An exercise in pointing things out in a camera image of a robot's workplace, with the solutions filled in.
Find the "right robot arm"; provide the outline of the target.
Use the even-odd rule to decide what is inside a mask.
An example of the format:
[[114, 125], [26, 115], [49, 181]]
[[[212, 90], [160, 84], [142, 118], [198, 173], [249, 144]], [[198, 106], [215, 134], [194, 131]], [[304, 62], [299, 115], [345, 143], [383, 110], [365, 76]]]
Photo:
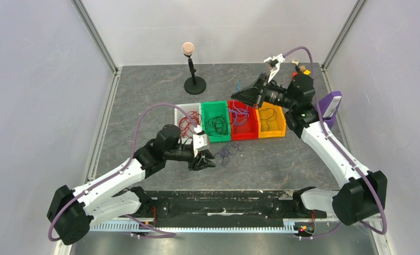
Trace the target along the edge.
[[384, 216], [387, 177], [361, 164], [330, 132], [313, 104], [313, 78], [297, 73], [287, 88], [279, 86], [266, 73], [249, 86], [231, 95], [231, 99], [253, 108], [269, 103], [287, 109], [287, 127], [308, 144], [333, 174], [338, 191], [304, 188], [293, 195], [292, 211], [299, 217], [312, 210], [337, 216], [345, 225], [363, 222], [373, 215]]

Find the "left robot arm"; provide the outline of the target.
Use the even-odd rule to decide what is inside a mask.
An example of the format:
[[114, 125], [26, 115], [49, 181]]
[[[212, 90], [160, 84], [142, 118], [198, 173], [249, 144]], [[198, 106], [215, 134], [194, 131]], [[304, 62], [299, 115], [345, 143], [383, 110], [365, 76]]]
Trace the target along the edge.
[[153, 206], [151, 197], [141, 187], [131, 185], [159, 172], [169, 160], [186, 162], [191, 171], [216, 166], [209, 151], [209, 137], [202, 129], [190, 143], [182, 142], [180, 135], [178, 126], [165, 125], [156, 138], [108, 173], [73, 189], [59, 187], [47, 212], [49, 240], [71, 245], [107, 220], [133, 214], [147, 216]]

